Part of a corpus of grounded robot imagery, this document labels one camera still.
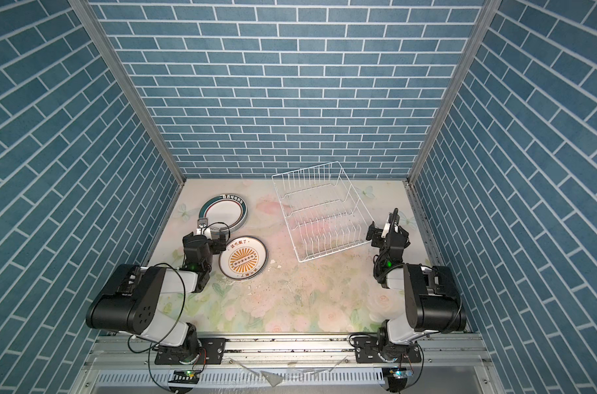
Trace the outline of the white wire dish rack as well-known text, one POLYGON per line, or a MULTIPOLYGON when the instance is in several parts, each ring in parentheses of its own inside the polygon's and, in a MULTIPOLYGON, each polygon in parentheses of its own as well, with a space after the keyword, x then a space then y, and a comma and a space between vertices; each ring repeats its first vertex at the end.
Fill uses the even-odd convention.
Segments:
POLYGON ((298 261, 367 243, 373 218, 341 163, 278 173, 272 182, 298 261))

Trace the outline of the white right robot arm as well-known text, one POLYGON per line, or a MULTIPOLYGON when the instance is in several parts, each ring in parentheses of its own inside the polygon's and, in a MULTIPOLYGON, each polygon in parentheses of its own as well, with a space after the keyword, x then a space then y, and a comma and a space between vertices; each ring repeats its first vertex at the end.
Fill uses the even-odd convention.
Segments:
POLYGON ((454 275, 446 266, 405 263, 409 234, 395 221, 384 228, 372 223, 366 239, 379 250, 373 259, 373 277, 385 289, 403 292, 403 314, 385 320, 375 334, 349 335, 348 342, 359 364, 418 363, 422 360, 419 339, 466 328, 466 310, 454 275))

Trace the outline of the dark green rim plate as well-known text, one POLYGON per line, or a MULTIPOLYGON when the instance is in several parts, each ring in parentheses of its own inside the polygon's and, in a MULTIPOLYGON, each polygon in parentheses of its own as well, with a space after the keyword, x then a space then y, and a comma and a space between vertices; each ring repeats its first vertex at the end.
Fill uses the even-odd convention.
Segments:
POLYGON ((209 224, 226 223, 230 231, 237 231, 246 222, 247 214, 244 198, 235 194, 223 194, 206 201, 198 213, 198 218, 207 219, 209 224))

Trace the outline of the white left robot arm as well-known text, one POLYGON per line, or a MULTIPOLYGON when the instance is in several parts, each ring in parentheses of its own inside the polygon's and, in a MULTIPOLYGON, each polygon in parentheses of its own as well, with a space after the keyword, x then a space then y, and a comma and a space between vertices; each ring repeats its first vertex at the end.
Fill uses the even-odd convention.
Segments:
POLYGON ((188 296, 204 290, 212 260, 226 250, 230 230, 199 228, 183 238, 181 268, 170 264, 117 267, 86 313, 89 328, 126 332, 150 342, 157 364, 206 364, 210 359, 196 327, 158 310, 162 295, 188 296))

